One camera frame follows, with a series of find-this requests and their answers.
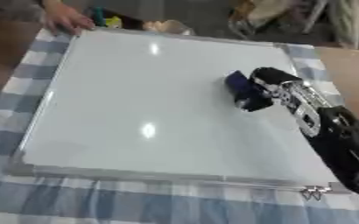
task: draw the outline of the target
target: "checkered tablecloth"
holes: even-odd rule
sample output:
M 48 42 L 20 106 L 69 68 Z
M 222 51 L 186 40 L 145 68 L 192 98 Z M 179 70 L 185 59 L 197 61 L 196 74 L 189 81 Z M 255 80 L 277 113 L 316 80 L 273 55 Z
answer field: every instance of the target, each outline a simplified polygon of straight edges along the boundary
M 9 159 L 68 42 L 67 36 L 53 37 L 42 30 L 0 95 L 0 223 L 359 223 L 354 194 L 306 201 L 297 192 L 212 184 L 7 175 Z M 300 76 L 330 101 L 341 103 L 311 46 L 285 49 Z

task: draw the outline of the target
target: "robotic hand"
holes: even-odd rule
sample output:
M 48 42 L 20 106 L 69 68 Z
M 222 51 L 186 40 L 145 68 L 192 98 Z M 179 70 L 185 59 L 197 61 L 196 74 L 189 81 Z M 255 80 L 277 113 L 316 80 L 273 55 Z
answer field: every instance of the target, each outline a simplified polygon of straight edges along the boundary
M 247 79 L 236 71 L 225 80 L 236 105 L 249 112 L 279 99 L 333 174 L 359 193 L 359 120 L 342 106 L 332 107 L 301 78 L 272 67 L 261 67 Z

